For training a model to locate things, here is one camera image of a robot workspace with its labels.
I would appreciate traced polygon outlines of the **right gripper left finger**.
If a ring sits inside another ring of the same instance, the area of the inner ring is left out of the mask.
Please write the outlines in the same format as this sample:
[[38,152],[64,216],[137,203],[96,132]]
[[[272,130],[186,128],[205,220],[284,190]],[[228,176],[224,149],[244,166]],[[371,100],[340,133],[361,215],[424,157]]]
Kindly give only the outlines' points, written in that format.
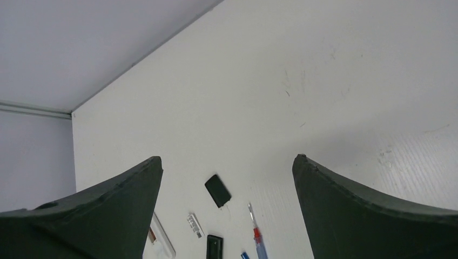
[[153,156],[35,209],[1,213],[1,258],[142,258],[163,168]]

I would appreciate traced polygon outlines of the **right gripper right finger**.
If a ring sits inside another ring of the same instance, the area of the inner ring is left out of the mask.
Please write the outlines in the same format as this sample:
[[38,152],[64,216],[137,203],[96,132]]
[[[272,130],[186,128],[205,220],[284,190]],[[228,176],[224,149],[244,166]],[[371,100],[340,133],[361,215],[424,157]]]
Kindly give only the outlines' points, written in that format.
[[315,258],[457,258],[457,211],[385,194],[304,154],[292,174]]

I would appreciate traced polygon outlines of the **white remote control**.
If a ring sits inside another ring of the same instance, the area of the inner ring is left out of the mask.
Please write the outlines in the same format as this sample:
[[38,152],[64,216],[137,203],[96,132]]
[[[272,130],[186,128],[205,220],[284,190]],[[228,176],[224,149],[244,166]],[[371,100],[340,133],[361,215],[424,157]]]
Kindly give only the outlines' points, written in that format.
[[176,252],[167,237],[167,234],[154,213],[149,226],[149,232],[145,243],[143,258],[173,259]]

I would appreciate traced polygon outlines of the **white battery cover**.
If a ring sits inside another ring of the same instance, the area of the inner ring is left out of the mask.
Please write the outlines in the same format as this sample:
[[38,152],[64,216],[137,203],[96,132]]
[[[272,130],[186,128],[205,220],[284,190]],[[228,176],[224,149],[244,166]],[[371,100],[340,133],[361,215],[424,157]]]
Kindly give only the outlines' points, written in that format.
[[200,226],[194,213],[189,213],[187,216],[187,221],[190,225],[191,230],[196,235],[197,238],[203,238],[205,236],[202,227]]

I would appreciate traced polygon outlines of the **blue red screwdriver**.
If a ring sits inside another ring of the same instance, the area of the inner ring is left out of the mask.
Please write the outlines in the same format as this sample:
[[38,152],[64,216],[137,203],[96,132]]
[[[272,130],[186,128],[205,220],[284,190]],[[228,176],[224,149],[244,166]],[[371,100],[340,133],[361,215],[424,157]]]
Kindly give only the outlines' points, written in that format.
[[250,203],[248,203],[247,206],[248,206],[248,210],[249,210],[249,213],[250,213],[251,221],[252,221],[252,224],[253,224],[254,243],[255,243],[255,248],[256,248],[256,251],[257,251],[258,259],[268,259],[267,251],[266,251],[266,248],[265,248],[265,245],[264,245],[264,241],[262,239],[262,234],[261,234],[261,232],[260,232],[260,230],[258,228],[257,222],[255,220],[255,216],[254,216],[254,211],[253,211],[252,205]]

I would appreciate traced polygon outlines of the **blue battery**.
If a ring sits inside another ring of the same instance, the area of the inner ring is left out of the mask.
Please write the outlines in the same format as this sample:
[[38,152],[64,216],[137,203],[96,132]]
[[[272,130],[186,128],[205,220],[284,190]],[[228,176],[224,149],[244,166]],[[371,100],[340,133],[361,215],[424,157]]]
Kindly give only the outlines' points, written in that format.
[[246,252],[241,253],[240,256],[241,256],[242,259],[250,259]]

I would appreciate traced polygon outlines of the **black remote control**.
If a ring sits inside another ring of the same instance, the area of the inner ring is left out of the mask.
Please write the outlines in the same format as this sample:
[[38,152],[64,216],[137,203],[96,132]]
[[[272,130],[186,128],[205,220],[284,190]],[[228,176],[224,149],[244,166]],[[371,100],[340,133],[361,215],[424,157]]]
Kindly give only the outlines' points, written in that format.
[[210,234],[207,235],[206,259],[222,259],[223,243],[224,239],[222,237]]

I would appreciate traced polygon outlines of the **black battery cover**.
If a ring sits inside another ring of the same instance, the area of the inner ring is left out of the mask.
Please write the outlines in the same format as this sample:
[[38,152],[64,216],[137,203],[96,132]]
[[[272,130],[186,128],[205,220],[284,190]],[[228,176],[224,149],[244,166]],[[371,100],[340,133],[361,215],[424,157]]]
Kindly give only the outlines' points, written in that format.
[[211,176],[204,184],[211,198],[218,208],[223,207],[232,198],[232,195],[220,179],[218,174]]

